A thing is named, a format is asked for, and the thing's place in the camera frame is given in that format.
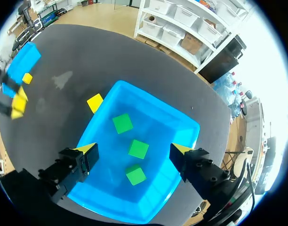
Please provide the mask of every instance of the white storage bin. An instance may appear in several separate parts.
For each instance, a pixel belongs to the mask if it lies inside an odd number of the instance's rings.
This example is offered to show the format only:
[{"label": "white storage bin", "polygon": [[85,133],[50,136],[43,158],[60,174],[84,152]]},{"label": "white storage bin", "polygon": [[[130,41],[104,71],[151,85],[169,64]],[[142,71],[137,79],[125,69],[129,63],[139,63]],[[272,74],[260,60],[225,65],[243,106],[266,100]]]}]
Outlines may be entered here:
[{"label": "white storage bin", "polygon": [[167,24],[163,27],[162,41],[170,46],[176,46],[185,37],[186,32],[177,26]]},{"label": "white storage bin", "polygon": [[222,18],[228,25],[233,25],[239,21],[239,16],[225,3],[222,1],[217,4],[216,14]]},{"label": "white storage bin", "polygon": [[150,0],[149,8],[153,11],[166,15],[175,5],[174,2],[167,0]]},{"label": "white storage bin", "polygon": [[175,20],[181,22],[188,27],[191,27],[194,21],[197,20],[197,18],[199,18],[199,16],[194,14],[191,8],[177,5],[176,14],[174,15]]},{"label": "white storage bin", "polygon": [[157,37],[160,33],[161,28],[165,25],[165,21],[161,18],[155,18],[157,23],[152,23],[148,17],[143,20],[143,32],[153,37]]},{"label": "white storage bin", "polygon": [[218,30],[216,30],[214,27],[212,27],[203,19],[197,32],[211,44],[213,44],[222,36]]}]

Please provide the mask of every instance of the gray table surface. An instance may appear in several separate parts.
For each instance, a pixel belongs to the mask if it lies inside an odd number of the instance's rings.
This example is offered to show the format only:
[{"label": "gray table surface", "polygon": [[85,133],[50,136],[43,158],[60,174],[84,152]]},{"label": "gray table surface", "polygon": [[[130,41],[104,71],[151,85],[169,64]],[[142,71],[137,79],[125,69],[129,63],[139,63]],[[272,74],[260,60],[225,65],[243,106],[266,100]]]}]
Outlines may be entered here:
[{"label": "gray table surface", "polygon": [[[200,124],[196,147],[210,152],[220,165],[229,134],[230,110],[200,78],[166,54],[126,36],[79,25],[52,25],[33,41],[41,59],[23,85],[29,98],[25,115],[9,120],[0,115],[4,145],[16,170],[37,176],[65,147],[76,147],[93,114],[86,101],[105,97],[125,80],[185,113]],[[11,99],[1,95],[2,101]],[[165,206],[151,220],[182,225],[202,198],[180,182]],[[82,216],[116,222],[66,198],[58,205]]]}]

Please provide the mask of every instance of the blue container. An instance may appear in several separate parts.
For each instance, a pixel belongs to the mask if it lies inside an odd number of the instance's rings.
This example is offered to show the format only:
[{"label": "blue container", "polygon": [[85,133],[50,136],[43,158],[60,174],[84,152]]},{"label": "blue container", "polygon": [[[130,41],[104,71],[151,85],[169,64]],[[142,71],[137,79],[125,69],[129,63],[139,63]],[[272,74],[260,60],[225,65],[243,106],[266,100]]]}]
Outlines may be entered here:
[{"label": "blue container", "polygon": [[[11,62],[7,74],[18,84],[22,84],[23,76],[30,72],[40,57],[41,55],[35,44],[32,42],[26,43]],[[15,95],[15,92],[5,84],[3,84],[3,93],[10,97]]]},{"label": "blue container", "polygon": [[[112,118],[127,113],[133,129],[118,134]],[[118,81],[84,131],[78,146],[98,143],[99,160],[84,183],[68,195],[79,205],[115,220],[146,224],[180,182],[169,159],[170,144],[194,147],[197,122],[149,93]],[[137,139],[149,144],[145,158],[128,154]],[[147,179],[132,186],[125,169],[139,164]]]}]

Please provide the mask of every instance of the green cube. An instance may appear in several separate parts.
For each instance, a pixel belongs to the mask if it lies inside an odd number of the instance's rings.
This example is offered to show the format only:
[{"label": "green cube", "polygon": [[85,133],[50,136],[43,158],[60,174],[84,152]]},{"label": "green cube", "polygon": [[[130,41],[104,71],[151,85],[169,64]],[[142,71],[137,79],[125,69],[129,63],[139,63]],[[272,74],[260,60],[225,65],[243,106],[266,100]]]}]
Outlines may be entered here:
[{"label": "green cube", "polygon": [[149,145],[138,140],[133,140],[131,143],[129,153],[130,155],[139,159],[144,159]]},{"label": "green cube", "polygon": [[127,168],[125,173],[132,185],[137,185],[146,180],[146,176],[139,164]]},{"label": "green cube", "polygon": [[118,134],[124,133],[133,128],[128,114],[122,114],[118,117],[115,117],[112,119],[112,121],[116,127]]}]

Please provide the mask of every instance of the plastic bottle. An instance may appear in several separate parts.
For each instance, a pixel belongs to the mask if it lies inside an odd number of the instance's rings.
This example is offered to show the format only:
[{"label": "plastic bottle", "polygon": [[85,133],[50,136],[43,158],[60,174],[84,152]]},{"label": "plastic bottle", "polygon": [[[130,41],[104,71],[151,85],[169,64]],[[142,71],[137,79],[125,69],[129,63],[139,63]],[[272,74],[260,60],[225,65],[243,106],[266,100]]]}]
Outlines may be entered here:
[{"label": "plastic bottle", "polygon": [[231,91],[236,90],[237,88],[237,82],[235,80],[231,82],[230,79],[226,79],[223,82],[223,85],[229,87]]},{"label": "plastic bottle", "polygon": [[240,96],[243,95],[243,92],[240,92],[240,86],[241,85],[242,85],[242,82],[239,82],[236,84],[236,87],[235,87],[236,93],[239,94]]},{"label": "plastic bottle", "polygon": [[236,94],[234,102],[239,104],[239,105],[241,104],[242,99],[241,99],[241,96],[239,94]]},{"label": "plastic bottle", "polygon": [[240,105],[236,102],[236,100],[229,105],[229,108],[231,110],[231,116],[238,117],[240,114]]},{"label": "plastic bottle", "polygon": [[216,90],[217,94],[222,98],[222,100],[227,104],[227,106],[231,105],[236,96],[236,91],[231,91],[227,86],[221,86]]},{"label": "plastic bottle", "polygon": [[224,74],[223,76],[221,76],[220,78],[218,78],[218,79],[214,82],[214,86],[222,86],[222,83],[223,83],[224,81],[233,82],[233,81],[234,81],[234,78],[233,78],[234,75],[235,75],[234,72],[232,72],[232,73],[227,72],[226,74]]}]

